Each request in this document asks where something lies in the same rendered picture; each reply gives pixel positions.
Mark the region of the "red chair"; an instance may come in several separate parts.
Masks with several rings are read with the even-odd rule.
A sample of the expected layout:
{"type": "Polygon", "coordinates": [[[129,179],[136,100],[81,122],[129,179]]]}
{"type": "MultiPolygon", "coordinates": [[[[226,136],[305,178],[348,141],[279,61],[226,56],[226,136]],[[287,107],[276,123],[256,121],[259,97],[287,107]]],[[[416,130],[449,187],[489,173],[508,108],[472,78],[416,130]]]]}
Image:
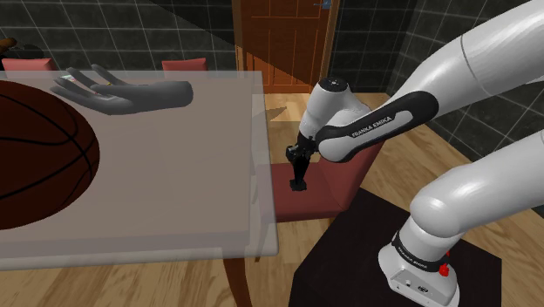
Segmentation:
{"type": "Polygon", "coordinates": [[[190,72],[208,70],[206,58],[163,60],[161,63],[164,71],[190,72]]]}
{"type": "Polygon", "coordinates": [[[6,71],[56,71],[57,67],[52,58],[3,58],[3,68],[6,71]]]}
{"type": "Polygon", "coordinates": [[[347,210],[364,177],[376,159],[382,143],[365,148],[350,161],[333,163],[324,158],[311,162],[304,176],[307,188],[294,191],[289,163],[271,166],[275,216],[278,222],[333,218],[347,210]]]}

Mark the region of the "brown wooden door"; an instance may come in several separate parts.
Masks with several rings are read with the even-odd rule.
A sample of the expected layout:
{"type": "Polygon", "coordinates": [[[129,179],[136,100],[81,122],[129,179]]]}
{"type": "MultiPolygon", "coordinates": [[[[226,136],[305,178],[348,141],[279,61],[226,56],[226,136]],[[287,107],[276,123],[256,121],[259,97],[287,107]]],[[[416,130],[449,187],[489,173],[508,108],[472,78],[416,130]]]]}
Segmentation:
{"type": "Polygon", "coordinates": [[[232,0],[236,68],[266,93],[310,93],[328,75],[340,0],[232,0]]]}

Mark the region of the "dark robot stand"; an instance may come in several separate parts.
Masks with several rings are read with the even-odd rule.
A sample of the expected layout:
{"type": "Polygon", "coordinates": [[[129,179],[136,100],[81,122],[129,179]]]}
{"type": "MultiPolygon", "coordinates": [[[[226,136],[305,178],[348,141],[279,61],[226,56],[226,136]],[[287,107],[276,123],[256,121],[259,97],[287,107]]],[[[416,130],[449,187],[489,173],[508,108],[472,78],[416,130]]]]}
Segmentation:
{"type": "MultiPolygon", "coordinates": [[[[422,307],[390,289],[377,259],[408,216],[360,188],[296,270],[289,307],[422,307]]],[[[501,259],[464,240],[450,256],[459,307],[501,307],[501,259]]]]}

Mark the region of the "glass top wooden table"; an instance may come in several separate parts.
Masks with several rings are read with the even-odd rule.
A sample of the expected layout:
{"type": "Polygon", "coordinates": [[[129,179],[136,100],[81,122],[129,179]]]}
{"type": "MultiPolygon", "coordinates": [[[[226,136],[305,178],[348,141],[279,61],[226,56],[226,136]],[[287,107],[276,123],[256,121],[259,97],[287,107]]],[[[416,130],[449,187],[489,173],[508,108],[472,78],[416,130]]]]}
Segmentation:
{"type": "Polygon", "coordinates": [[[0,272],[220,259],[237,307],[244,261],[278,252],[259,72],[128,72],[186,80],[181,108],[105,115],[78,106],[100,148],[98,172],[68,208],[0,230],[0,272]]]}

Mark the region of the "grey hand figure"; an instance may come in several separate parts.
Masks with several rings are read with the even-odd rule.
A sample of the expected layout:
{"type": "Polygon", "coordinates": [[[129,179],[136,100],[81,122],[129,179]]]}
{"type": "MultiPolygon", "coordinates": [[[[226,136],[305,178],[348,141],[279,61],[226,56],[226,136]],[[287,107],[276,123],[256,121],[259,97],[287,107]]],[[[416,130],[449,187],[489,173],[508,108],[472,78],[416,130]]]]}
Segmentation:
{"type": "Polygon", "coordinates": [[[134,85],[116,78],[100,65],[92,69],[109,85],[101,85],[72,67],[67,71],[88,91],[64,78],[55,78],[51,91],[65,99],[106,115],[127,115],[188,106],[194,90],[187,81],[160,81],[134,85]]]}

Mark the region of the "dark brown basketball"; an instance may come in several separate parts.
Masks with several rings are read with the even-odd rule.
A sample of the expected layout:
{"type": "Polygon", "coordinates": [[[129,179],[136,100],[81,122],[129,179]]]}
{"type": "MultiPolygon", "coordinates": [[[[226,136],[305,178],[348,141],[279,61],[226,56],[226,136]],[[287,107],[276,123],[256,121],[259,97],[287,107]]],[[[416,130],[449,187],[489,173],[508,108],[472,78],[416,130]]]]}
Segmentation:
{"type": "Polygon", "coordinates": [[[0,81],[0,230],[55,215],[90,187],[99,142],[72,106],[38,88],[0,81]]]}

